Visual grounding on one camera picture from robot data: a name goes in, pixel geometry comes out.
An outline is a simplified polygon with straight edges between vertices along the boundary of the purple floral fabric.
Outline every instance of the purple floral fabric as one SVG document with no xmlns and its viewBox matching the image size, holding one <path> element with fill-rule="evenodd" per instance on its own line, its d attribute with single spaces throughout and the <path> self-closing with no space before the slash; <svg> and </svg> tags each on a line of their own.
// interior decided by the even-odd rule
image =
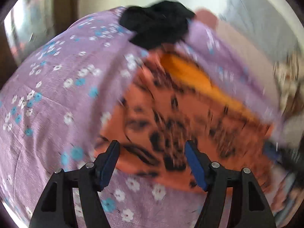
<svg viewBox="0 0 304 228">
<path fill-rule="evenodd" d="M 140 58 L 147 55 L 128 41 L 133 33 L 118 24 L 123 10 L 78 20 L 32 53 L 0 92 L 1 197 L 25 224 L 55 169 L 75 170 L 94 160 L 100 126 L 111 118 Z M 238 57 L 208 27 L 192 22 L 185 42 L 176 48 L 260 118 L 278 120 Z M 82 228 L 76 190 L 74 196 Z M 190 227 L 205 198 L 121 172 L 100 197 L 112 227 Z M 224 210 L 228 213 L 229 205 Z"/>
</svg>

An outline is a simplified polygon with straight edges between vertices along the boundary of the black cloth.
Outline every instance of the black cloth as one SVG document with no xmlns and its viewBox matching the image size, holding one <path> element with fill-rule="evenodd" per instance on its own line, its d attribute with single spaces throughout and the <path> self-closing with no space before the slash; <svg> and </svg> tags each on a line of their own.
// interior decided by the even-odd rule
<svg viewBox="0 0 304 228">
<path fill-rule="evenodd" d="M 162 1 L 150 7 L 131 6 L 119 24 L 136 35 L 129 41 L 147 50 L 162 43 L 175 43 L 188 32 L 188 19 L 195 14 L 179 2 Z"/>
</svg>

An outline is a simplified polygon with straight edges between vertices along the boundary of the orange patterned fabric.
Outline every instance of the orange patterned fabric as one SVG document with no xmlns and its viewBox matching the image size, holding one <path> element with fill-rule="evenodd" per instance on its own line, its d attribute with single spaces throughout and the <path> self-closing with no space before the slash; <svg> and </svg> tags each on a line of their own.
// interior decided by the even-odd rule
<svg viewBox="0 0 304 228">
<path fill-rule="evenodd" d="M 173 55 L 163 55 L 160 62 L 164 69 L 173 63 L 189 64 Z M 218 99 L 224 94 L 216 87 L 210 87 L 209 93 L 198 92 L 201 87 L 194 88 L 191 81 L 173 80 L 168 73 L 147 66 L 151 63 L 138 71 L 103 126 L 95 154 L 116 139 L 121 144 L 119 170 L 175 189 L 201 192 L 184 156 L 184 144 L 192 139 L 201 152 L 228 169 L 249 167 L 262 189 L 270 190 L 271 162 L 262 155 L 262 146 L 271 126 L 224 105 Z M 218 97 L 212 98 L 212 92 L 218 92 Z M 232 106 L 237 102 L 226 98 Z"/>
</svg>

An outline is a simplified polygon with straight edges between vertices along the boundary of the yellow fabric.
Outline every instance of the yellow fabric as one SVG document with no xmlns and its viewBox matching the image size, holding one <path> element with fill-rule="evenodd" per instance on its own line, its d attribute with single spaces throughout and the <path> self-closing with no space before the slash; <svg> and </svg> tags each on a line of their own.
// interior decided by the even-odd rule
<svg viewBox="0 0 304 228">
<path fill-rule="evenodd" d="M 186 85 L 210 96 L 229 108 L 240 112 L 251 121 L 257 120 L 255 115 L 241 102 L 232 99 L 224 94 L 218 87 L 212 85 L 208 76 L 192 62 L 188 62 L 173 54 L 163 54 L 161 56 L 160 63 L 165 71 L 167 71 L 172 77 L 179 79 Z"/>
</svg>

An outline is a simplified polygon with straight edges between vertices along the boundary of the silver screw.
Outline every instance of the silver screw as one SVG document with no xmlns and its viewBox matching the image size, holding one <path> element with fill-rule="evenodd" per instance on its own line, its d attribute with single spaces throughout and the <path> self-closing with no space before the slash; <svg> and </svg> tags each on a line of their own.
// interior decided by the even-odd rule
<svg viewBox="0 0 304 228">
<path fill-rule="evenodd" d="M 245 167 L 245 168 L 243 169 L 243 172 L 245 172 L 246 174 L 249 174 L 249 173 L 251 172 L 251 170 Z"/>
<path fill-rule="evenodd" d="M 94 163 L 93 162 L 88 162 L 88 163 L 86 163 L 85 166 L 89 169 L 89 168 L 92 168 L 94 166 Z"/>
<path fill-rule="evenodd" d="M 213 168 L 218 168 L 218 167 L 219 167 L 219 163 L 218 163 L 218 162 L 212 162 L 212 163 L 211 163 L 211 166 L 212 166 Z"/>
<path fill-rule="evenodd" d="M 61 172 L 61 168 L 58 168 L 57 170 L 55 170 L 54 172 L 56 173 L 56 174 L 58 174 L 58 173 L 60 173 Z"/>
</svg>

